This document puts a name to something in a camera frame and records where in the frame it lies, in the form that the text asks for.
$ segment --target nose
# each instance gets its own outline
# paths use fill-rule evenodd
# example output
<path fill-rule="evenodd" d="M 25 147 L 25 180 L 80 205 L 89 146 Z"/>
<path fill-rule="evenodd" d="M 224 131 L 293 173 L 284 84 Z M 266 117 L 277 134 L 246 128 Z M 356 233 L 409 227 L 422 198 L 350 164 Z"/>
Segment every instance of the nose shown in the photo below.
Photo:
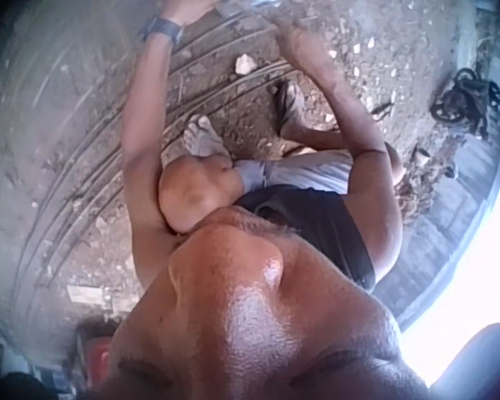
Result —
<path fill-rule="evenodd" d="M 283 258 L 277 247 L 235 227 L 207 226 L 171 256 L 169 275 L 178 331 L 192 343 L 192 368 L 208 382 L 236 382 L 226 376 L 231 373 L 248 380 L 266 369 L 267 360 L 278 360 L 289 335 L 279 302 Z"/>

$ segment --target wristwatch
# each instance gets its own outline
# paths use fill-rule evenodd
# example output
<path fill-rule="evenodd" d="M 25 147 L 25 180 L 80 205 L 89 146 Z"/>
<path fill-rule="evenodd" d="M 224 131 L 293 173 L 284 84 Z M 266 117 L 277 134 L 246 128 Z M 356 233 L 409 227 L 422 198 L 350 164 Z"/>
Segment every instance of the wristwatch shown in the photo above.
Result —
<path fill-rule="evenodd" d="M 174 47 L 179 43 L 183 34 L 183 27 L 168 19 L 155 17 L 144 29 L 141 31 L 142 40 L 146 42 L 151 33 L 163 33 L 172 39 Z"/>

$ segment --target man's left hand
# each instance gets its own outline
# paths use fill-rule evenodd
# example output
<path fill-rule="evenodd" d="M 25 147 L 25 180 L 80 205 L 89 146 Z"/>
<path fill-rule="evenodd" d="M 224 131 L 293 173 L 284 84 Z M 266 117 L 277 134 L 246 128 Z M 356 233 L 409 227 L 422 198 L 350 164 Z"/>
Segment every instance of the man's left hand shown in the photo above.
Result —
<path fill-rule="evenodd" d="M 196 22 L 211 11 L 218 0 L 166 0 L 161 18 L 185 26 Z"/>

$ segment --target hand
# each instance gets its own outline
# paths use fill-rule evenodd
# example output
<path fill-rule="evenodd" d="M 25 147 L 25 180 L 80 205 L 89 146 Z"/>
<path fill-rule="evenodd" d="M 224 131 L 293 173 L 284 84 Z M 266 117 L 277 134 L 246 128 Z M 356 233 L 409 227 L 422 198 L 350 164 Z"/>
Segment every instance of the hand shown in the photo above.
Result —
<path fill-rule="evenodd" d="M 161 18 L 185 26 L 211 11 L 218 0 L 165 0 Z"/>
<path fill-rule="evenodd" d="M 280 52 L 296 69 L 312 78 L 323 70 L 334 69 L 332 59 L 318 35 L 309 32 L 299 22 L 290 23 L 278 18 L 274 23 L 278 27 L 276 39 Z"/>

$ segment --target person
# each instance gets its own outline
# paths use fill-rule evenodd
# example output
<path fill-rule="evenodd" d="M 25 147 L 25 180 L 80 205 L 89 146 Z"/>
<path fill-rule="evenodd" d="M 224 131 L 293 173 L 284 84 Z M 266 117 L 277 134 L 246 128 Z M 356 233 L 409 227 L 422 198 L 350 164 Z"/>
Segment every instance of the person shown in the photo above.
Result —
<path fill-rule="evenodd" d="M 122 151 L 145 292 L 113 337 L 109 376 L 90 395 L 426 398 L 403 361 L 393 315 L 369 293 L 401 247 L 400 168 L 317 36 L 278 21 L 282 55 L 322 90 L 340 135 L 303 125 L 303 97 L 288 82 L 281 135 L 317 152 L 233 162 L 198 116 L 183 134 L 187 155 L 164 154 L 163 167 L 174 27 L 214 4 L 167 0 L 137 62 Z"/>

